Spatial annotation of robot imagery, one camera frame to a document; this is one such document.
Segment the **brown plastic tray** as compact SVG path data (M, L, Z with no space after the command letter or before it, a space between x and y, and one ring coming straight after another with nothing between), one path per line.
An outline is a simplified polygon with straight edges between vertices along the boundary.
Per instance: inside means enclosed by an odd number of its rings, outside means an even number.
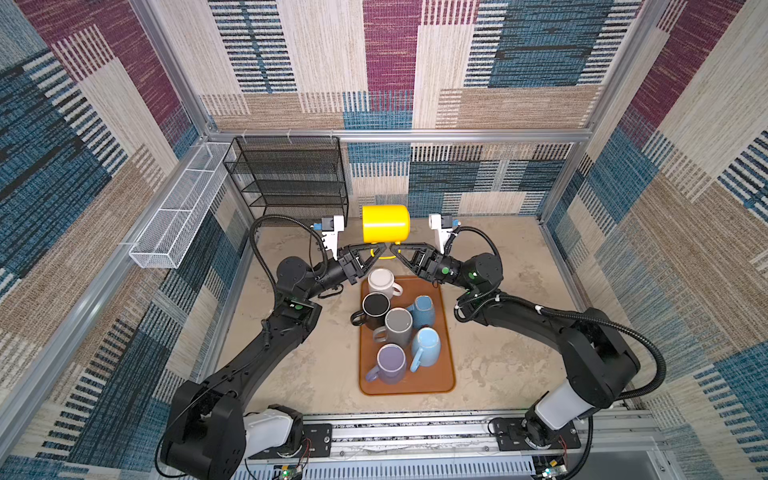
M391 395L415 395L437 394L450 392L456 384L454 362L446 315L442 304L442 290L431 283L413 275L398 275L395 282L400 284L404 293L392 299L393 307L408 307L420 295L429 296L436 310L436 321L433 325L440 337L441 350L435 365L419 367L416 372L410 371L410 365L406 366L406 374L400 382L389 385L381 380L368 382L365 375L375 366L376 354L383 343L373 340L373 330L362 326L359 330L359 386L361 391L368 396Z

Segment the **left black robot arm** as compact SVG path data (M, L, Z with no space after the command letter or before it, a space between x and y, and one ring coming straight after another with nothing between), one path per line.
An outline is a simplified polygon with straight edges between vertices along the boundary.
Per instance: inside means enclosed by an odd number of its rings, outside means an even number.
M323 251L315 266L289 256L269 272L274 304L261 332L205 380L186 381L176 390L154 465L176 469L179 478L229 479L244 460L265 450L285 457L301 452L301 413L278 404L260 413L245 409L275 367L316 327L322 307L315 297L363 279L386 248L363 243Z

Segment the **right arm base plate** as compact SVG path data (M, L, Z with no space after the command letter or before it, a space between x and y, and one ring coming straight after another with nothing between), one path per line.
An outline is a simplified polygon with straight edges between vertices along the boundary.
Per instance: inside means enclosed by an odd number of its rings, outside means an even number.
M573 422L568 422L559 430L552 430L533 417L495 417L490 420L488 430L496 439L500 451L561 449L561 442L568 450L582 447Z

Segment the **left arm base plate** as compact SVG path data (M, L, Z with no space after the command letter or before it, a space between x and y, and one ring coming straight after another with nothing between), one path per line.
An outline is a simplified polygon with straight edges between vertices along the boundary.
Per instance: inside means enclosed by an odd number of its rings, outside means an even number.
M299 459L309 446L309 458L328 458L331 455L333 427L330 423L307 424L303 427L303 441L293 450L288 448L272 448L256 453L249 460L287 460Z

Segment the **light blue mug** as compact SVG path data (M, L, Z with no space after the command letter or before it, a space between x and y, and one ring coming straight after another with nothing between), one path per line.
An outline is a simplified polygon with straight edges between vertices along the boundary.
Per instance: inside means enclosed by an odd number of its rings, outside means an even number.
M410 371L428 368L435 365L441 352L441 339L438 332L431 327L423 327L416 333L412 344L412 362Z

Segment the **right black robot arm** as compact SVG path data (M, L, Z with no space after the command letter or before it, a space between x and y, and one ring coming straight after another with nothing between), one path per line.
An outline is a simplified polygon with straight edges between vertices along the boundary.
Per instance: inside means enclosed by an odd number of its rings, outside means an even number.
M401 243L389 250L417 277L463 289L454 307L457 321L514 331L560 354L564 382L545 393L524 417L522 429L531 447L546 448L573 420L588 418L616 401L647 395L663 384L663 354L639 332L611 321L599 309L553 309L503 292L503 262L496 246L465 261L452 257L454 240L466 230L458 226L450 231L440 248Z

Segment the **yellow mug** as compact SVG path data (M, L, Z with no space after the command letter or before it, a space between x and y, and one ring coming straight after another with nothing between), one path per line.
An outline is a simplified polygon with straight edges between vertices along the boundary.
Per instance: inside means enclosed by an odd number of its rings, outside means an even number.
M368 244L405 242L411 231L410 213L404 205L362 207L363 241Z

